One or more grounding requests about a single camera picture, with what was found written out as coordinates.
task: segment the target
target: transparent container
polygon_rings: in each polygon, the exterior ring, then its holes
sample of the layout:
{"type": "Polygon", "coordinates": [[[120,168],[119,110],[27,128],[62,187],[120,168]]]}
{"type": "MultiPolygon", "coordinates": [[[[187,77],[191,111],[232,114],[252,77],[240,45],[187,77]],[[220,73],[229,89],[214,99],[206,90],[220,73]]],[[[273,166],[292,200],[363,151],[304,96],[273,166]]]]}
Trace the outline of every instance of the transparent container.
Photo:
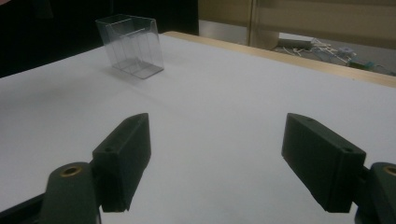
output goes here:
{"type": "Polygon", "coordinates": [[[97,20],[96,25],[113,67],[140,78],[163,70],[154,19],[116,15],[97,20]]]}

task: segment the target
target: screw hole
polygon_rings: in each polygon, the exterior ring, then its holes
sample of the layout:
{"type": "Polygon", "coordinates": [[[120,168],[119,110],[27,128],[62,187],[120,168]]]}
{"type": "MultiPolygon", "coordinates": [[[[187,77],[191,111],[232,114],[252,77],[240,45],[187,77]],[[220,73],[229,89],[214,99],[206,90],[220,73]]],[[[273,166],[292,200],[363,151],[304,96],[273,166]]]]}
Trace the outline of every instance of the screw hole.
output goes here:
{"type": "Polygon", "coordinates": [[[384,170],[388,174],[396,176],[396,166],[386,166],[384,167],[384,170]]]}
{"type": "Polygon", "coordinates": [[[353,152],[353,149],[350,147],[344,147],[345,152],[353,152]]]}
{"type": "Polygon", "coordinates": [[[62,172],[61,172],[61,176],[62,177],[68,177],[68,176],[71,176],[71,175],[76,175],[76,174],[78,174],[79,172],[81,172],[81,167],[79,167],[79,166],[71,166],[71,167],[67,167],[66,169],[64,169],[62,172]]]}

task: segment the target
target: table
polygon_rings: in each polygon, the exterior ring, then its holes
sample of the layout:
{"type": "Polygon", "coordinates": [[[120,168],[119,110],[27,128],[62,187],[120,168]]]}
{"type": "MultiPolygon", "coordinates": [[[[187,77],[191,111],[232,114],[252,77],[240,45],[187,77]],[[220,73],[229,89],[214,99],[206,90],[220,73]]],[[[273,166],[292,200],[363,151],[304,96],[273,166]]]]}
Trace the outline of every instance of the table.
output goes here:
{"type": "Polygon", "coordinates": [[[112,69],[103,48],[0,79],[1,211],[148,112],[152,157],[131,211],[103,223],[353,223],[355,208],[322,211],[283,161],[286,115],[322,122],[367,166],[396,162],[394,82],[190,35],[160,41],[165,69],[146,80],[112,69]]]}

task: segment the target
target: black wall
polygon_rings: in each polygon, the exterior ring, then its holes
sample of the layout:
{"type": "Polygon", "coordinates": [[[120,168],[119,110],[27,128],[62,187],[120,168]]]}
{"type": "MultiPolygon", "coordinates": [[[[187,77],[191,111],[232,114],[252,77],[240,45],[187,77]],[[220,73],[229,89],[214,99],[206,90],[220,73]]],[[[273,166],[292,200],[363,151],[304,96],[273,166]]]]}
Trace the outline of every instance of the black wall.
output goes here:
{"type": "Polygon", "coordinates": [[[11,0],[0,6],[0,77],[103,45],[95,20],[157,20],[159,33],[198,35],[198,0],[11,0]]]}

